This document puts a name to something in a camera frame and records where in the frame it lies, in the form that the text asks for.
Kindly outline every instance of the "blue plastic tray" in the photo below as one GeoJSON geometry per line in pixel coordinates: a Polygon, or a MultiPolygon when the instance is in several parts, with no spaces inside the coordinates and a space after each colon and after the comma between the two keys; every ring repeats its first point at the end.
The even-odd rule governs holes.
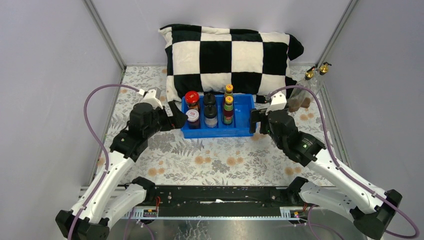
{"type": "MultiPolygon", "coordinates": [[[[223,102],[224,95],[215,95],[216,107],[218,110],[218,124],[214,128],[207,127],[205,124],[205,115],[203,115],[203,96],[200,96],[200,128],[190,129],[186,122],[181,128],[184,138],[221,138],[221,137],[248,137],[253,136],[249,133],[249,118],[251,109],[255,107],[251,94],[234,94],[234,119],[230,125],[223,123],[223,102]]],[[[186,99],[182,98],[182,112],[189,110],[186,99]]]]}

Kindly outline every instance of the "condiment bottle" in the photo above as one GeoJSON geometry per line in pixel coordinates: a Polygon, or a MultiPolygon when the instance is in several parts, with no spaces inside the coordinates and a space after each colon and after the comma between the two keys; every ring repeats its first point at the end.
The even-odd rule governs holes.
{"type": "Polygon", "coordinates": [[[222,111],[223,120],[222,122],[226,125],[230,125],[233,122],[234,118],[234,106],[233,106],[233,97],[227,96],[225,98],[224,109],[222,111]]]}
{"type": "Polygon", "coordinates": [[[218,111],[214,105],[204,107],[204,123],[208,128],[215,128],[218,124],[218,111]]]}
{"type": "Polygon", "coordinates": [[[185,113],[188,116],[188,128],[199,129],[200,128],[200,115],[196,109],[190,109],[185,113]]]}
{"type": "Polygon", "coordinates": [[[212,93],[206,93],[203,96],[203,105],[204,106],[208,106],[208,105],[215,105],[217,103],[217,99],[215,98],[215,95],[213,95],[212,93]]]}
{"type": "Polygon", "coordinates": [[[199,94],[195,91],[189,91],[185,94],[185,102],[188,105],[188,109],[195,109],[200,112],[199,105],[199,94]]]}
{"type": "Polygon", "coordinates": [[[226,98],[228,96],[233,97],[233,85],[231,85],[231,84],[227,84],[225,86],[224,98],[226,98]]]}

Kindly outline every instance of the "floral tablecloth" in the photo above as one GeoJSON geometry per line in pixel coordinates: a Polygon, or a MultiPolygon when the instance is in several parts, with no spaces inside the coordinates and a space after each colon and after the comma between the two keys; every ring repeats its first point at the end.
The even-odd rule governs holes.
{"type": "MultiPolygon", "coordinates": [[[[293,79],[300,80],[308,68],[290,67],[293,79]]],[[[123,84],[144,90],[159,87],[162,89],[160,100],[167,106],[166,76],[165,66],[129,66],[123,84]]],[[[104,141],[106,148],[126,126],[133,105],[141,99],[140,95],[130,89],[120,90],[104,141]]],[[[257,109],[266,106],[267,104],[255,104],[257,109]]],[[[324,141],[315,102],[309,109],[301,108],[291,115],[300,131],[313,134],[324,141]]],[[[97,166],[104,163],[105,157],[101,155],[97,166]]],[[[268,135],[259,133],[252,137],[185,139],[180,130],[158,132],[149,139],[148,148],[125,174],[121,183],[131,182],[138,176],[157,185],[230,186],[288,186],[295,177],[301,176],[320,186],[332,186],[321,175],[289,160],[268,135]]]]}

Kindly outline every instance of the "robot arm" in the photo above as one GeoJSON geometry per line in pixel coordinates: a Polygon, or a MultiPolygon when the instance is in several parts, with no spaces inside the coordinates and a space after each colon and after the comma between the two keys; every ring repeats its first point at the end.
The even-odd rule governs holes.
{"type": "Polygon", "coordinates": [[[294,119],[284,109],[286,103],[285,95],[277,92],[272,96],[268,109],[253,109],[250,113],[250,132],[255,132],[255,123],[260,122],[260,133],[268,134],[290,160],[319,173],[341,193],[316,186],[301,177],[297,177],[289,189],[298,193],[304,202],[332,210],[353,221],[356,228],[365,235],[380,239],[395,211],[349,179],[340,168],[376,194],[386,195],[386,200],[395,206],[399,205],[402,195],[395,190],[385,191],[375,186],[341,161],[338,161],[340,166],[337,167],[324,143],[308,133],[298,131],[294,119]]]}
{"type": "Polygon", "coordinates": [[[136,178],[124,193],[108,202],[113,190],[123,175],[135,164],[142,152],[148,147],[148,139],[159,131],[180,129],[187,116],[174,102],[169,102],[173,116],[168,116],[161,105],[161,91],[154,87],[144,93],[140,103],[134,105],[129,114],[127,126],[113,139],[110,146],[109,166],[100,169],[85,194],[72,206],[70,211],[61,210],[56,223],[66,238],[71,224],[81,211],[72,232],[72,239],[106,239],[110,228],[128,209],[154,196],[154,183],[144,178],[136,178]]]}

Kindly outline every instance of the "black and white checkered pillow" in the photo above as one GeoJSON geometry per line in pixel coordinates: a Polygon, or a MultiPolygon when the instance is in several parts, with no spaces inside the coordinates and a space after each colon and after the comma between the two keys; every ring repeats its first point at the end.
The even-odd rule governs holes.
{"type": "Polygon", "coordinates": [[[273,90],[296,84],[289,61],[304,47],[292,35],[184,24],[159,33],[166,40],[168,101],[181,101],[189,91],[223,92],[232,84],[235,93],[257,95],[260,103],[273,90]]]}

